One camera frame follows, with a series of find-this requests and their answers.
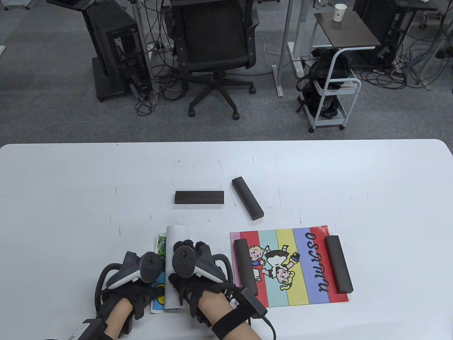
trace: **hand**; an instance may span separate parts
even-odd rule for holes
[[[176,249],[181,246],[189,246],[196,253],[201,255],[200,248],[202,246],[206,246],[206,244],[203,242],[197,242],[194,247],[191,240],[186,240],[184,242],[180,241],[175,243],[173,251],[176,251]],[[214,260],[209,262],[212,262],[212,265],[214,267],[217,267]],[[170,274],[169,281],[179,293],[180,305],[183,305],[183,300],[186,300],[190,305],[190,315],[192,317],[196,317],[200,323],[204,322],[207,326],[210,326],[210,324],[198,306],[200,298],[203,296],[203,292],[209,291],[215,294],[222,293],[230,295],[231,289],[234,289],[236,287],[234,284],[229,282],[216,283],[205,277],[199,277],[197,275],[192,275],[189,278],[182,278],[175,273]]]
[[[152,300],[164,295],[163,287],[153,287],[152,283],[144,283],[141,279],[128,282],[115,289],[105,289],[101,293],[102,305],[97,310],[97,316],[105,320],[116,304],[126,298],[132,305],[132,314],[138,320],[143,317],[144,309]]]

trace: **striped poster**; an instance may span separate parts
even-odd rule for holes
[[[265,307],[347,302],[339,294],[324,238],[327,226],[231,233],[231,244],[247,239],[258,300]],[[240,285],[233,249],[236,284]]]

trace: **computer tower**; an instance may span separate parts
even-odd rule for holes
[[[358,54],[370,67],[391,67],[416,10],[400,0],[356,0],[353,10],[381,43],[374,50]]]
[[[97,58],[93,58],[99,101],[151,88],[137,23],[115,0],[98,0],[87,9]]]

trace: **forearm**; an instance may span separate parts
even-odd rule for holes
[[[201,297],[198,307],[208,318],[209,322],[214,325],[223,316],[233,310],[228,300],[223,294],[214,294],[205,291]],[[225,340],[261,340],[255,331],[245,322],[233,329],[225,337]]]
[[[123,325],[131,312],[132,305],[130,304],[129,300],[121,299],[107,318],[107,329],[104,333],[111,337],[113,340],[117,340],[118,336],[120,335],[121,329],[123,328]]]

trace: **black bag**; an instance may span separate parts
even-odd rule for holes
[[[337,51],[338,49],[314,49],[312,51],[312,55],[314,57],[317,57],[318,59],[312,65],[312,67],[310,67],[308,73],[304,77],[300,78],[297,82],[296,88],[299,92],[302,93],[304,100],[302,100],[301,96],[297,97],[300,107],[296,112],[300,112],[303,105],[307,105],[310,114],[313,117],[316,117],[316,112],[318,112],[319,103],[321,102],[321,96],[316,90],[313,82],[317,80],[321,87],[325,86],[333,56]],[[347,78],[349,76],[349,71],[350,67],[348,58],[340,54],[335,61],[331,79]],[[300,88],[300,83],[305,79],[308,79],[308,82],[303,88]],[[338,90],[341,84],[343,83],[329,83],[328,89]],[[321,108],[320,116],[327,119],[332,119],[337,115],[338,107],[339,102],[337,96],[326,96]]]
[[[314,49],[312,55],[317,59],[317,61],[310,67],[308,73],[299,79],[297,82],[296,88],[299,92],[302,89],[299,87],[299,84],[308,79],[309,81],[317,80],[321,87],[324,87],[327,80],[327,75],[329,74],[330,64],[332,63],[333,56],[338,51],[338,49]],[[346,58],[343,54],[340,54],[335,61],[333,67],[331,79],[335,78],[347,78],[350,71],[349,59]],[[338,90],[343,83],[329,83],[329,90]]]
[[[296,110],[297,113],[302,110],[304,105],[307,105],[308,111],[316,118],[316,113],[318,112],[319,103],[321,102],[321,96],[319,95],[316,87],[314,86],[313,82],[308,82],[302,88],[302,96],[305,98],[302,100],[300,96],[297,97],[297,101],[299,102],[300,106]],[[338,98],[337,96],[326,96],[323,102],[323,107],[321,108],[321,113],[319,114],[321,117],[332,119],[338,114]]]

